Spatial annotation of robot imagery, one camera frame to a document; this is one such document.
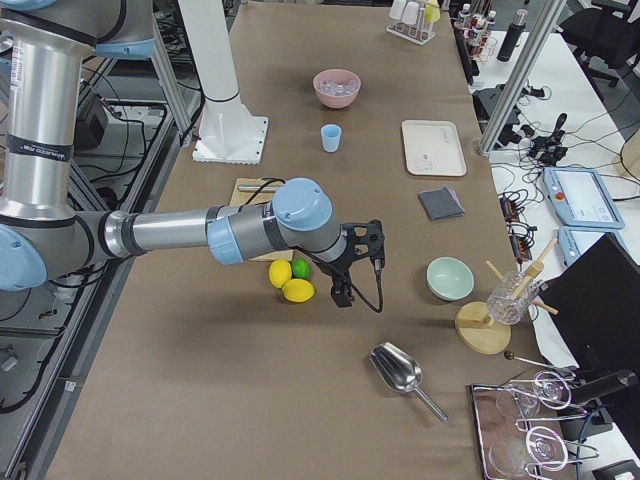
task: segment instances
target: wooden base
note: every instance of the wooden base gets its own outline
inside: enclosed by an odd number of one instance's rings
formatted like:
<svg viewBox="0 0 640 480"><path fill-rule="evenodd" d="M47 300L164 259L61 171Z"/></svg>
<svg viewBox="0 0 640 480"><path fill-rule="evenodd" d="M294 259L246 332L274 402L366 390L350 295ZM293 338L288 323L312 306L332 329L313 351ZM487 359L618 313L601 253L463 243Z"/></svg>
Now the wooden base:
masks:
<svg viewBox="0 0 640 480"><path fill-rule="evenodd" d="M456 314L456 331L469 348L478 353L492 355L507 348L511 340L511 327L495 321L483 325L483 319L488 315L486 303L467 303ZM466 326L470 323L477 326Z"/></svg>

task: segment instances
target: gray napkin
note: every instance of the gray napkin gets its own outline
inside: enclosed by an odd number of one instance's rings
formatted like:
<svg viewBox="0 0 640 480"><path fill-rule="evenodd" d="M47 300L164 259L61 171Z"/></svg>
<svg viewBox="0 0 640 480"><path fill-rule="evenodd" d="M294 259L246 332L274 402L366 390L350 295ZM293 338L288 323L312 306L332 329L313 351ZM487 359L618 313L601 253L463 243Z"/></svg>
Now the gray napkin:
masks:
<svg viewBox="0 0 640 480"><path fill-rule="evenodd" d="M431 220L459 217L465 213L458 195L449 187L421 192L418 198Z"/></svg>

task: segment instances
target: brown paper surface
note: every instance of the brown paper surface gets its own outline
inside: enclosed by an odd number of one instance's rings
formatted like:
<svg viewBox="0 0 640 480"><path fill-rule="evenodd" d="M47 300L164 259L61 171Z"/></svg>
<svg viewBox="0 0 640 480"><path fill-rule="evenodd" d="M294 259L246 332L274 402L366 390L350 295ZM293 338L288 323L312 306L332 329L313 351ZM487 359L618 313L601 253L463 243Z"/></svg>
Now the brown paper surface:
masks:
<svg viewBox="0 0 640 480"><path fill-rule="evenodd" d="M480 130L447 20L420 47L385 32L387 8L242 5L231 32L240 94L269 117L259 165L194 162L185 149L158 211L228 202L236 178L309 177L343 222L380 219L386 242L384 312L359 299L339 309L314 269L316 295L290 304L260 262L221 266L207 248L136 260L61 447L47 476L300 480L480 478L467 385L499 384L521 366L467 349L453 324L466 302L495 287L490 259L514 267ZM329 110L312 79L347 68L356 101ZM405 168L401 123L455 123L468 173L416 177ZM320 127L343 128L340 149ZM447 185L466 214L431 222L417 195ZM427 288L440 256L464 261L475 289L448 303ZM354 283L375 303L368 260ZM391 391L367 356L390 341L422 366L441 423L412 395ZM510 348L536 358L531 325Z"/></svg>

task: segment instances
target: white pole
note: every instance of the white pole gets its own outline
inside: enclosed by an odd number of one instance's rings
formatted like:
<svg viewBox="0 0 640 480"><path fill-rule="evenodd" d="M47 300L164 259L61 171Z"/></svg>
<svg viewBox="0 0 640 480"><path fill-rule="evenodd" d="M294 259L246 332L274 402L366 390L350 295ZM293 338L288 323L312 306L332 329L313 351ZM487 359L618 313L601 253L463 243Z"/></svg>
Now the white pole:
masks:
<svg viewBox="0 0 640 480"><path fill-rule="evenodd" d="M268 119L242 104L222 0L179 0L198 76L206 96L193 158L260 163Z"/></svg>

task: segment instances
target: electronic device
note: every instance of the electronic device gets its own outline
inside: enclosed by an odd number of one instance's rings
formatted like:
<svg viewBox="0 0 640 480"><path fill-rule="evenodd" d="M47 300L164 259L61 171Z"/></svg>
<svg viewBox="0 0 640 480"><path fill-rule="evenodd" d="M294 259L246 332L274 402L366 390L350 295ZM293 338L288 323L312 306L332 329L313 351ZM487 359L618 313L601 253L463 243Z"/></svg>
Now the electronic device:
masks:
<svg viewBox="0 0 640 480"><path fill-rule="evenodd" d="M640 266L613 235L603 235L560 277L542 285L540 297L558 309L552 320L586 381L622 369L640 372ZM640 387L601 401L640 454Z"/></svg>
<svg viewBox="0 0 640 480"><path fill-rule="evenodd" d="M622 237L616 230L589 227L560 227L558 229L558 245L562 251L564 264L571 266L580 255L589 250L605 233L610 233L620 245L626 248Z"/></svg>
<svg viewBox="0 0 640 480"><path fill-rule="evenodd" d="M565 225L624 228L624 220L597 171L547 167L542 179L551 204Z"/></svg>
<svg viewBox="0 0 640 480"><path fill-rule="evenodd" d="M567 154L567 147L562 146L562 139L566 133L562 130L562 126L566 121L567 114L561 113L556 120L556 125L551 135L546 137L539 136L532 139L528 156L539 160L545 165L555 167Z"/></svg>
<svg viewBox="0 0 640 480"><path fill-rule="evenodd" d="M483 88L482 90L476 90L473 92L473 108L476 112L476 117L481 128L493 115L501 94L502 89L498 87ZM518 118L520 113L521 110L514 105L511 112L509 112L509 116L505 121L500 135L498 136L495 148L504 147L511 142L518 143L522 140L522 137L513 131L513 127L520 124L520 119Z"/></svg>

